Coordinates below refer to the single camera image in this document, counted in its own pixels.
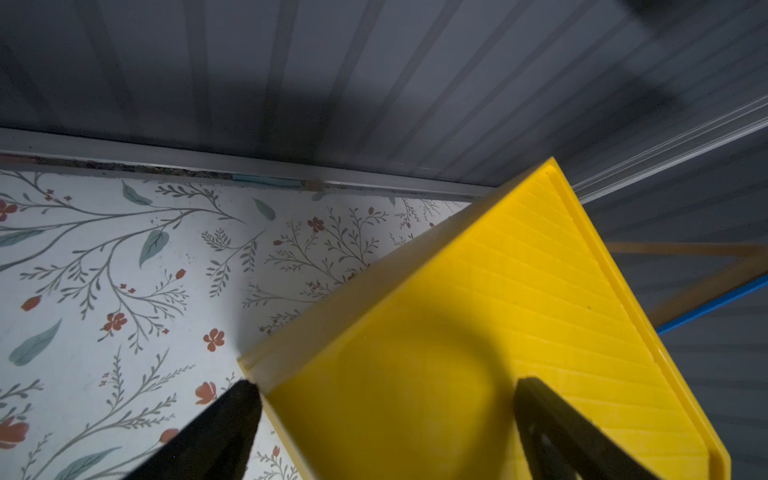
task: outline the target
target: wooden beam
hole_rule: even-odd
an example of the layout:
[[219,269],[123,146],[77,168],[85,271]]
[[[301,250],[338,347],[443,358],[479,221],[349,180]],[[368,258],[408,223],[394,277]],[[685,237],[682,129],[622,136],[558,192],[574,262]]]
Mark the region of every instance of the wooden beam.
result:
[[768,251],[738,260],[708,276],[648,313],[650,324],[659,327],[699,306],[768,273]]
[[706,255],[712,257],[751,257],[768,252],[761,243],[686,243],[686,242],[606,242],[611,253],[650,255]]

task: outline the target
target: floral pattern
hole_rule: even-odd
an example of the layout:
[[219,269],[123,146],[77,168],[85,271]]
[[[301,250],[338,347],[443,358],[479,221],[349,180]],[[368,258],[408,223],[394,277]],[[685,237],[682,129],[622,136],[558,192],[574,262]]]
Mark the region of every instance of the floral pattern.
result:
[[203,341],[208,344],[208,349],[211,352],[215,352],[217,346],[224,344],[224,332],[220,332],[218,329],[211,329],[210,333],[203,336]]
[[[242,351],[464,206],[0,171],[0,477],[125,476]],[[247,478],[299,478],[266,419]]]

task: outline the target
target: textured yellow surface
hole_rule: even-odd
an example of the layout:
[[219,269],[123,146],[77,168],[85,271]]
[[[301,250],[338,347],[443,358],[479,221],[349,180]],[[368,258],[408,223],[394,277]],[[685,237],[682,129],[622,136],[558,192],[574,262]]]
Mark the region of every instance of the textured yellow surface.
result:
[[[554,160],[506,189],[457,220],[461,233],[416,239],[437,247],[268,389],[305,475],[530,478],[511,398],[518,378],[537,376],[661,478],[729,478],[728,454]],[[346,290],[332,301],[354,303]],[[247,357],[259,382],[263,360]]]

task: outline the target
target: gray paneled ceiling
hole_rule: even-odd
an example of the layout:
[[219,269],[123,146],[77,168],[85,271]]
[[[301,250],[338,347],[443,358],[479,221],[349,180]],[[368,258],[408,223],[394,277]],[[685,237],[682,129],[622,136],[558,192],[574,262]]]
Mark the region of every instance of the gray paneled ceiling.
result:
[[497,185],[768,93],[766,44],[759,0],[8,0],[0,126]]

